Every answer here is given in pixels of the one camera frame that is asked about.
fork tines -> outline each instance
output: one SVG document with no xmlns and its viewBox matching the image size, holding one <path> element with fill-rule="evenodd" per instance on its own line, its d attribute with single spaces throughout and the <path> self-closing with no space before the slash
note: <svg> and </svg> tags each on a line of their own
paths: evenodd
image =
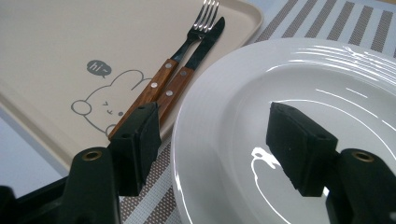
<svg viewBox="0 0 396 224">
<path fill-rule="evenodd" d="M 193 25 L 195 30 L 208 32 L 212 29 L 215 22 L 216 15 L 218 14 L 219 1 L 204 0 L 201 11 Z"/>
</svg>

striped cloth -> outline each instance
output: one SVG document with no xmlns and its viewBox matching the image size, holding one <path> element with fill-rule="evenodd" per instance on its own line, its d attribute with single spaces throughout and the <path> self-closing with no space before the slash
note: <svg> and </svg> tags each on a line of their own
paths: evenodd
<svg viewBox="0 0 396 224">
<path fill-rule="evenodd" d="M 373 49 L 396 58 L 394 12 L 346 0 L 276 1 L 256 42 L 288 37 L 321 38 Z M 163 142 L 139 197 L 121 197 L 123 223 L 181 223 L 172 190 L 170 139 Z"/>
</svg>

speech bubble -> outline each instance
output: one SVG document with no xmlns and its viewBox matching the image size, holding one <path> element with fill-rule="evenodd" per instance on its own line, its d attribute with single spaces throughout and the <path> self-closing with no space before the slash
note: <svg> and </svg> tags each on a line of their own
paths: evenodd
<svg viewBox="0 0 396 224">
<path fill-rule="evenodd" d="M 99 60 L 93 60 L 87 63 L 87 70 L 100 77 L 105 77 L 110 75 L 111 73 L 111 67 L 107 65 L 106 63 L 99 61 Z"/>
</svg>

knife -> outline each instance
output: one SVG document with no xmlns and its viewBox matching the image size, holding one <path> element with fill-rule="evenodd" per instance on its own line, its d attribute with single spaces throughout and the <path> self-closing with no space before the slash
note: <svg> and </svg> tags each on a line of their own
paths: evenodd
<svg viewBox="0 0 396 224">
<path fill-rule="evenodd" d="M 162 125 L 169 112 L 177 102 L 181 93 L 189 84 L 192 75 L 194 74 L 196 68 L 199 66 L 201 61 L 204 59 L 206 54 L 212 49 L 217 40 L 219 39 L 222 31 L 224 30 L 225 20 L 221 17 L 218 22 L 213 26 L 212 30 L 205 36 L 201 44 L 191 55 L 190 59 L 187 61 L 174 78 L 169 82 L 168 86 L 164 89 L 163 93 L 157 100 L 159 106 L 159 118 L 160 125 Z"/>
</svg>

brown wooden handle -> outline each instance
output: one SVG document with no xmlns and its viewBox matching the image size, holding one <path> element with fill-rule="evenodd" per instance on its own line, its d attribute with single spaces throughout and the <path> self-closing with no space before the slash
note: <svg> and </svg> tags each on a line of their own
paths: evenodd
<svg viewBox="0 0 396 224">
<path fill-rule="evenodd" d="M 172 110 L 181 93 L 183 93 L 184 89 L 186 89 L 192 79 L 193 73 L 194 70 L 182 67 L 166 87 L 166 90 L 163 91 L 161 96 L 158 98 L 157 103 L 159 106 L 158 114 L 160 117 L 160 125 L 166 121 L 169 112 Z"/>
<path fill-rule="evenodd" d="M 154 102 L 158 99 L 166 83 L 177 69 L 177 66 L 178 62 L 172 59 L 165 61 L 160 70 L 158 70 L 157 74 L 152 78 L 146 88 L 143 89 L 142 93 L 140 93 L 136 100 L 134 100 L 134 103 L 131 105 L 131 107 L 129 107 L 129 109 L 125 112 L 120 121 L 108 135 L 109 140 L 111 140 L 114 133 L 119 129 L 122 123 L 128 119 L 135 109 L 137 109 L 140 105 Z"/>
</svg>

